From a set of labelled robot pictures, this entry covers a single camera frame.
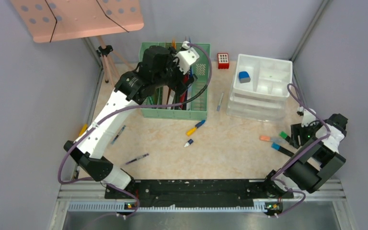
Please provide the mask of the green capped highlighter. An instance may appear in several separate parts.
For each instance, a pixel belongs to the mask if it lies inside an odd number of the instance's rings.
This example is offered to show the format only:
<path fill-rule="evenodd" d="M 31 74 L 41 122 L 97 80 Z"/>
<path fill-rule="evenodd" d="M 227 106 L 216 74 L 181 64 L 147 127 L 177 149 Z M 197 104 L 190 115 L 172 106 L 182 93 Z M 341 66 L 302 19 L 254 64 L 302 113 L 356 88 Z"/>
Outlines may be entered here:
<path fill-rule="evenodd" d="M 279 133 L 279 136 L 284 139 L 286 142 L 290 142 L 291 141 L 291 137 L 284 131 L 281 131 Z"/>

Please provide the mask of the clear plastic drawer unit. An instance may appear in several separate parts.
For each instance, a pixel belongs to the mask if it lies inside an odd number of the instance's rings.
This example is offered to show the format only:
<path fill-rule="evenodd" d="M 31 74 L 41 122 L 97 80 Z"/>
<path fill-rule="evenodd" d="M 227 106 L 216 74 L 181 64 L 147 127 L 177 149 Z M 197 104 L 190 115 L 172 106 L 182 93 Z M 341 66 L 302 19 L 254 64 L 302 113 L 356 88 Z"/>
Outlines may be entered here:
<path fill-rule="evenodd" d="M 247 71 L 251 81 L 241 84 L 240 71 Z M 227 115 L 264 122 L 283 120 L 292 76 L 293 63 L 289 60 L 239 54 Z"/>

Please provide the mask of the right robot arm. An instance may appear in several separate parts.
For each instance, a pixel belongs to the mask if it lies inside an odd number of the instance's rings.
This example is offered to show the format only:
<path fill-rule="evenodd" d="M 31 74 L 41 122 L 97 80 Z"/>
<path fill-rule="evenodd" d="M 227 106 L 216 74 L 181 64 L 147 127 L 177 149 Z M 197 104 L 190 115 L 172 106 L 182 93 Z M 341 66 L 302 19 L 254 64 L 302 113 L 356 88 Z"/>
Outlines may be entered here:
<path fill-rule="evenodd" d="M 327 139 L 319 141 L 308 149 L 295 163 L 284 171 L 284 176 L 291 179 L 299 189 L 310 194 L 317 191 L 327 182 L 346 162 L 339 154 L 339 144 L 346 137 L 348 119 L 342 114 L 333 114 L 325 119 L 327 127 L 319 120 L 309 123 L 291 125 L 291 136 L 282 132 L 280 137 L 289 145 L 296 148 L 297 153 L 307 149 L 310 144 L 327 134 Z"/>

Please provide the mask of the green children's book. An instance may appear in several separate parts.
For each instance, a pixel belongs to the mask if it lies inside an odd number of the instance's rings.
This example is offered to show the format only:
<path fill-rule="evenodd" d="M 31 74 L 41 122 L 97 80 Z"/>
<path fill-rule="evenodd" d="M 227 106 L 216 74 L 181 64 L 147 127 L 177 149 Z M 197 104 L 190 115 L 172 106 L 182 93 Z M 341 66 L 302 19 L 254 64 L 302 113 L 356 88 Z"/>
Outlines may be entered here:
<path fill-rule="evenodd" d="M 147 97 L 147 104 L 148 105 L 154 105 L 155 103 L 154 103 L 154 98 L 153 98 L 153 96 L 149 96 L 149 97 Z"/>

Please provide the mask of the red translucent file folder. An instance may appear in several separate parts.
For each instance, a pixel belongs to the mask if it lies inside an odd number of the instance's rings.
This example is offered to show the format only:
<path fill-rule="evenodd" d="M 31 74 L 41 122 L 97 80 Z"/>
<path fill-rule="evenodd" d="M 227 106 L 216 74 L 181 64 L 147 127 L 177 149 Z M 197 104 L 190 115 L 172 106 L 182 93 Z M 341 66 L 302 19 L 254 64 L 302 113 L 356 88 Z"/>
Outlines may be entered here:
<path fill-rule="evenodd" d="M 183 80 L 183 82 L 184 82 L 184 85 L 185 85 L 185 87 L 186 87 L 186 89 L 185 89 L 185 91 L 184 91 L 184 93 L 180 96 L 180 102 L 182 103 L 182 102 L 184 102 L 185 100 L 186 100 L 186 97 L 187 97 L 187 92 L 188 92 L 188 81 L 189 81 L 189 74 L 187 73 L 185 76 L 184 76 L 184 80 Z"/>

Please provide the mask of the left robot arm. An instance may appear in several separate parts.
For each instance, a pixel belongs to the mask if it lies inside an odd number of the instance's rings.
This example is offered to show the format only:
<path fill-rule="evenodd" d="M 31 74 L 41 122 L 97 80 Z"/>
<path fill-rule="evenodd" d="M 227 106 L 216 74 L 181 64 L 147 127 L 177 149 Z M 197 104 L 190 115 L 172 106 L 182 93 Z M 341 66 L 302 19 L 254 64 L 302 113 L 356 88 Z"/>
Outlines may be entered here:
<path fill-rule="evenodd" d="M 168 86 L 183 94 L 192 84 L 192 80 L 184 81 L 184 76 L 199 58 L 195 44 L 188 41 L 179 50 L 147 48 L 135 69 L 120 76 L 107 103 L 84 134 L 64 144 L 65 151 L 94 181 L 113 185 L 123 198 L 131 197 L 135 190 L 132 177 L 114 166 L 104 152 L 133 110 L 145 108 L 145 100 L 156 89 Z"/>

